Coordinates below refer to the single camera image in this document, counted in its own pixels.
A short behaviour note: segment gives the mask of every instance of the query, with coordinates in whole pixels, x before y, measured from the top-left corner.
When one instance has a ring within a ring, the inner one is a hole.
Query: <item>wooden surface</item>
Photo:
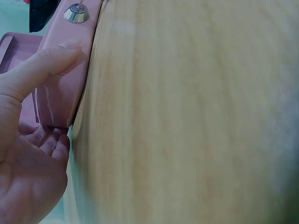
[[[299,223],[298,65],[297,0],[104,2],[70,223]]]

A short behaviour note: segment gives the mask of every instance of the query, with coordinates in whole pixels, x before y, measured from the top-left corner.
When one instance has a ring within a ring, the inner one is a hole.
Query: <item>hand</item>
[[[67,185],[66,130],[19,123],[21,102],[49,74],[75,60],[81,42],[69,40],[43,50],[0,74],[0,223],[39,223]]]

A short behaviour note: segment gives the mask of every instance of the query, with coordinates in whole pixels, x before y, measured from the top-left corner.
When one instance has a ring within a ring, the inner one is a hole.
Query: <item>pink plastic part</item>
[[[83,41],[82,55],[77,61],[61,74],[49,76],[33,93],[37,122],[42,125],[69,127],[85,85],[101,0],[85,0],[89,19],[77,24],[70,23],[64,18],[65,10],[75,3],[78,1],[60,2],[39,47],[39,50],[50,48],[70,38]]]
[[[0,74],[13,69],[37,52],[42,36],[6,33],[0,40]],[[37,127],[31,94],[22,102],[20,121]]]

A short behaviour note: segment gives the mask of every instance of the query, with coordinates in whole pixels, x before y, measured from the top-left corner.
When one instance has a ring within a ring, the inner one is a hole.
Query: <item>fingernail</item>
[[[77,40],[77,39],[69,39],[61,44],[59,46],[66,48],[66,49],[77,49],[82,47],[82,40]]]

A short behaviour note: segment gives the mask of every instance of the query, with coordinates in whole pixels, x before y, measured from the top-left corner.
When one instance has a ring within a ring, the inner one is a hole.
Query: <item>chrome cap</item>
[[[87,7],[82,3],[73,4],[64,12],[64,18],[72,23],[85,22],[89,18]]]

